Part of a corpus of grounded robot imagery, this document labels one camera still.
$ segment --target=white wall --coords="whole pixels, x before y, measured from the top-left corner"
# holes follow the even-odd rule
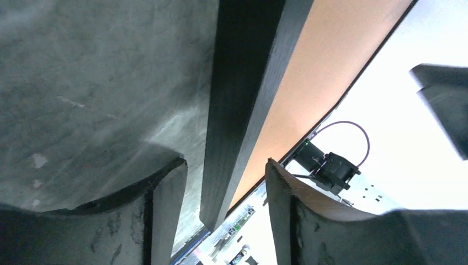
[[[468,1],[420,0],[324,125],[364,127],[371,151],[361,171],[405,208],[468,209],[468,161],[416,94],[410,70],[420,63],[468,67]],[[354,163],[366,149],[352,125],[332,126],[312,142]]]

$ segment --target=orange panel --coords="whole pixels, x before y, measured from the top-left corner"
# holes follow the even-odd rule
[[[315,0],[231,202],[338,102],[411,0]]]

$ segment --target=cable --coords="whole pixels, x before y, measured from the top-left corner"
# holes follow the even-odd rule
[[[370,152],[370,140],[369,140],[369,136],[367,135],[367,132],[364,130],[364,128],[362,128],[359,124],[357,123],[354,123],[352,121],[347,121],[347,120],[341,120],[341,121],[335,121],[334,123],[330,123],[328,124],[327,126],[321,128],[320,130],[318,130],[315,134],[312,135],[312,137],[310,138],[310,140],[312,140],[315,136],[317,136],[317,134],[321,133],[323,130],[325,130],[326,128],[330,127],[330,126],[333,126],[333,125],[336,125],[336,124],[342,124],[342,123],[346,123],[346,124],[351,124],[351,125],[354,125],[356,127],[359,128],[359,130],[361,130],[363,133],[364,133],[364,136],[366,137],[366,142],[367,142],[367,152],[366,152],[366,155],[364,156],[364,159],[361,161],[361,163],[359,163],[357,166],[360,167],[366,160],[367,160],[367,157],[369,156],[369,152]]]

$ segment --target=gray table surface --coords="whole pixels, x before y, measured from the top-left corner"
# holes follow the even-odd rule
[[[0,201],[74,208],[188,161],[197,229],[217,1],[0,0]]]

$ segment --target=black cable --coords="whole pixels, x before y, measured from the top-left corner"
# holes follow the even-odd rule
[[[357,167],[360,167],[366,160],[367,160],[367,157],[369,156],[369,152],[370,152],[370,140],[369,140],[369,136],[367,135],[367,132],[364,130],[364,128],[362,128],[359,124],[357,123],[354,123],[352,121],[347,121],[347,120],[341,120],[341,121],[335,121],[334,123],[330,123],[328,124],[327,126],[321,128],[320,130],[318,130],[315,134],[313,134],[313,136],[310,138],[310,140],[312,140],[315,136],[317,136],[317,134],[321,133],[323,130],[325,130],[326,128],[330,127],[330,126],[333,126],[333,125],[336,125],[336,124],[342,124],[342,123],[346,123],[346,124],[351,124],[351,125],[354,125],[356,127],[359,128],[359,130],[361,130],[363,133],[364,133],[364,136],[366,137],[366,142],[367,142],[367,152],[366,152],[366,155],[364,156],[364,159],[361,161],[361,163],[359,163],[357,165]]]

